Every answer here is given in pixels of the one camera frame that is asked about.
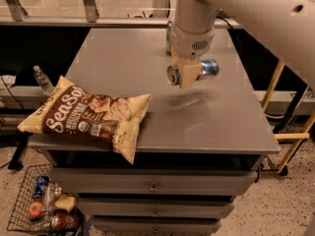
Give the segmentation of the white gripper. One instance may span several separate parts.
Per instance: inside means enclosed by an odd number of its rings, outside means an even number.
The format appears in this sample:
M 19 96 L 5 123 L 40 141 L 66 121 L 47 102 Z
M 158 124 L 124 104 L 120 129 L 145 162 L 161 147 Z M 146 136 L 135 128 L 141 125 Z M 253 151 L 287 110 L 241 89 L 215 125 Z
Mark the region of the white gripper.
M 205 33 L 190 33 L 181 30 L 177 25 L 171 28 L 171 65 L 175 66 L 184 60 L 198 59 L 211 47 L 215 29 Z M 185 62 L 178 66 L 180 74 L 179 86 L 182 89 L 191 88 L 198 78 L 201 62 Z

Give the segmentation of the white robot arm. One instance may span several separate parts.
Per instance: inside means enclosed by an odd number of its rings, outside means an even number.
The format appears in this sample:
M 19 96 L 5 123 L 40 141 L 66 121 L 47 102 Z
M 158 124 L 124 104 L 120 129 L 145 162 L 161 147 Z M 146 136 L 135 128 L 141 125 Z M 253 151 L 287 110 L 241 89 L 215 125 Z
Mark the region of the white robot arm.
M 172 47 L 179 57 L 209 50 L 218 10 L 315 88 L 315 0 L 177 0 Z

